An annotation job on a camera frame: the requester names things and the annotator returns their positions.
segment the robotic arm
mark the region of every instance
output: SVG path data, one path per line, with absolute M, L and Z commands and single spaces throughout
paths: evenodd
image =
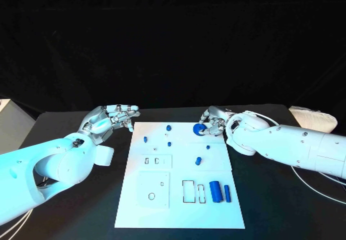
M 196 135 L 226 133 L 226 144 L 243 155 L 258 152 L 266 159 L 297 168 L 308 169 L 346 179 L 346 137 L 305 128 L 269 126 L 260 114 L 245 111 L 235 113 L 210 106 L 193 126 Z
M 98 106 L 77 132 L 0 155 L 0 225 L 83 181 L 93 164 L 109 166 L 113 149 L 99 144 L 115 129 L 134 131 L 131 117 L 138 115 L 134 105 Z M 33 170 L 56 182 L 36 186 Z

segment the black table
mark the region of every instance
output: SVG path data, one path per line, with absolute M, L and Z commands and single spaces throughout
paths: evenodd
M 279 124 L 298 126 L 285 106 L 226 106 L 253 111 Z M 136 122 L 197 122 L 206 107 L 142 109 Z M 74 132 L 86 112 L 46 112 L 36 121 L 21 147 L 63 138 Z M 113 228 L 126 167 L 131 133 L 118 129 L 105 146 L 113 148 L 111 166 L 93 166 L 87 178 L 34 208 L 14 240 L 96 239 L 335 239 L 343 237 L 346 205 L 328 200 L 301 183 L 291 167 L 262 156 L 240 155 L 229 146 L 232 175 L 245 229 Z M 298 169 L 304 180 L 322 193 L 346 201 L 337 183 Z M 15 221 L 0 227 L 0 233 Z

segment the white board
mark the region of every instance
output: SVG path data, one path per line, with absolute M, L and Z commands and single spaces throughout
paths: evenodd
M 135 122 L 115 228 L 245 228 L 223 136 L 196 136 L 194 124 Z M 196 165 L 197 157 L 201 157 L 200 165 Z M 187 194 L 193 196 L 194 190 L 194 203 L 183 202 L 183 181 L 188 180 L 193 189 L 188 186 Z M 220 183 L 220 203 L 211 200 L 211 181 Z M 204 203 L 198 203 L 201 187 L 197 185 L 203 185 Z M 224 185 L 229 185 L 230 202 L 224 198 Z

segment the robotic hand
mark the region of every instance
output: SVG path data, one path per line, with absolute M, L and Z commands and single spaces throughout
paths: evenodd
M 203 124 L 209 119 L 209 128 Z M 266 159 L 346 179 L 346 137 L 305 128 L 278 125 L 266 116 L 245 111 L 235 113 L 210 106 L 193 126 L 196 135 L 219 135 L 243 155 L 258 152 Z
M 109 166 L 113 149 L 99 145 L 121 127 L 134 131 L 131 105 L 98 106 L 77 132 L 0 155 L 0 225 L 47 201 L 89 175 L 93 164 Z M 36 186 L 33 169 L 53 184 Z

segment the table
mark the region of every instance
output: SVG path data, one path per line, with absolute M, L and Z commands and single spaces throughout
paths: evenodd
M 233 112 L 253 111 L 279 124 L 298 126 L 285 106 L 226 106 Z M 197 122 L 206 107 L 142 109 L 138 122 Z M 77 130 L 86 112 L 46 112 L 36 121 L 21 147 L 63 138 Z M 93 166 L 87 178 L 34 208 L 14 240 L 98 239 L 335 239 L 344 233 L 346 206 L 314 193 L 291 167 L 253 156 L 227 153 L 245 229 L 125 229 L 113 228 L 131 133 L 118 129 L 105 146 L 113 148 L 111 166 Z M 308 170 L 302 179 L 322 193 L 346 201 L 337 183 Z M 0 227 L 0 233 L 12 221 Z

